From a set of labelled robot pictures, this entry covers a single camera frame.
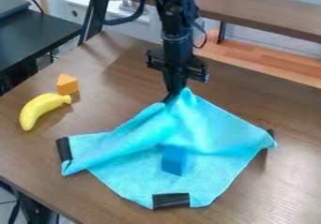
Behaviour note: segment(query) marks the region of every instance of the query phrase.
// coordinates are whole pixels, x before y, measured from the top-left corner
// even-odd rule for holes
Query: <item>blue block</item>
[[[162,150],[161,170],[181,176],[187,158],[187,151],[178,147],[165,147]]]

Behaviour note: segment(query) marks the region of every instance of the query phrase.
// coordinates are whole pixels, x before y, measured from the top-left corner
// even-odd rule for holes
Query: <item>shelf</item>
[[[196,3],[202,16],[209,19],[321,43],[321,5],[296,0],[196,0]]]
[[[209,31],[206,46],[196,53],[223,64],[321,88],[321,60],[229,39],[217,44],[218,34],[219,30]]]

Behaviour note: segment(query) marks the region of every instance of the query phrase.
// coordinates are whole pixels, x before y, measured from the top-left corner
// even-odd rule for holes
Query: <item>orange block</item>
[[[78,80],[66,74],[61,74],[59,76],[56,85],[60,95],[69,95],[79,91]]]

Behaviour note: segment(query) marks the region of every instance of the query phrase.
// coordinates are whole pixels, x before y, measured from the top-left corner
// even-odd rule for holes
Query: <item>yellow banana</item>
[[[71,103],[70,95],[60,96],[47,93],[33,98],[24,105],[20,112],[20,125],[25,131],[31,130],[42,114],[59,107],[63,103]]]

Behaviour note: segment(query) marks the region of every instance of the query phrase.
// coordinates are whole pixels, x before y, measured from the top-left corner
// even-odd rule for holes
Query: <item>microfiber cloth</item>
[[[277,146],[262,128],[189,88],[113,131],[59,141],[68,153],[60,154],[62,175],[89,170],[119,196],[149,209],[153,195],[166,193],[188,193],[190,207],[210,205],[262,148]],[[161,170],[162,150],[171,146],[187,150],[182,176]]]

